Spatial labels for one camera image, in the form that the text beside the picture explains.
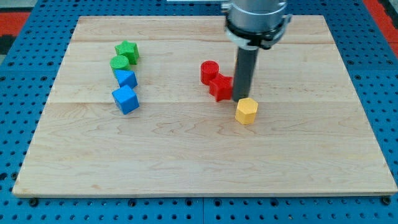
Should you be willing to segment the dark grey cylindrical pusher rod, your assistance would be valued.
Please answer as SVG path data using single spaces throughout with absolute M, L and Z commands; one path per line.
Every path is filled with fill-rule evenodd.
M 258 49 L 238 49 L 234 69 L 232 94 L 232 99 L 235 102 L 238 102 L 240 99 L 247 98 L 249 96 L 254 69 L 256 67 L 258 51 Z

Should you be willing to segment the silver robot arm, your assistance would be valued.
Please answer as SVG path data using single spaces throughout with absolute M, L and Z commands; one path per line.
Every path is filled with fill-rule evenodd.
M 224 31 L 238 46 L 232 99 L 247 98 L 256 67 L 258 51 L 269 50 L 284 35 L 291 20 L 286 0 L 229 0 L 221 4 Z

